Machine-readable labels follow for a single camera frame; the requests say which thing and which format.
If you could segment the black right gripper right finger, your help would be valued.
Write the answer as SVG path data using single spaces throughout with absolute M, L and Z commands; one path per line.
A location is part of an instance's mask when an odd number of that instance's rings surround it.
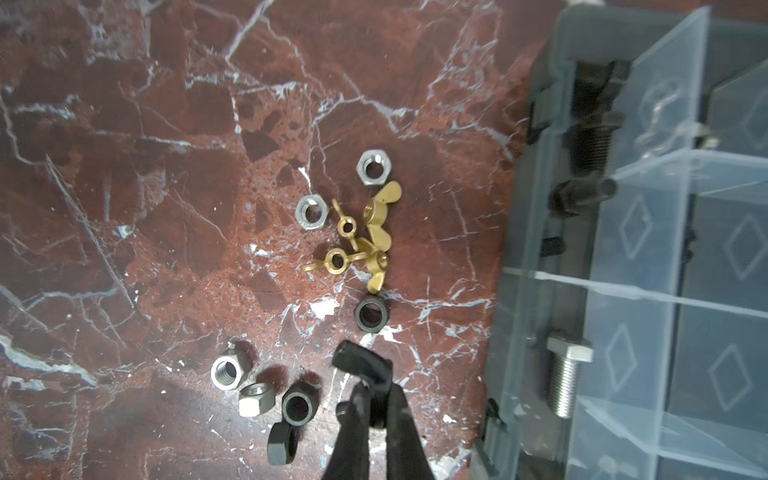
M 434 479 L 405 393 L 397 384 L 392 385 L 387 402 L 386 478 Z

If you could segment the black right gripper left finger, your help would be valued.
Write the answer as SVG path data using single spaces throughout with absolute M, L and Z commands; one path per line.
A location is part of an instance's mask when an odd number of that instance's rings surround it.
M 337 405 L 340 430 L 323 479 L 369 479 L 371 391 L 358 382 L 347 401 Z

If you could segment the black wing nut bottom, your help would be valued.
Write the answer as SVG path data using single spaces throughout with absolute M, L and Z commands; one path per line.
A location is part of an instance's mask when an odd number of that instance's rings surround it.
M 370 426 L 385 429 L 389 393 L 393 384 L 393 363 L 377 353 L 350 340 L 336 348 L 332 365 L 363 380 L 371 389 Z

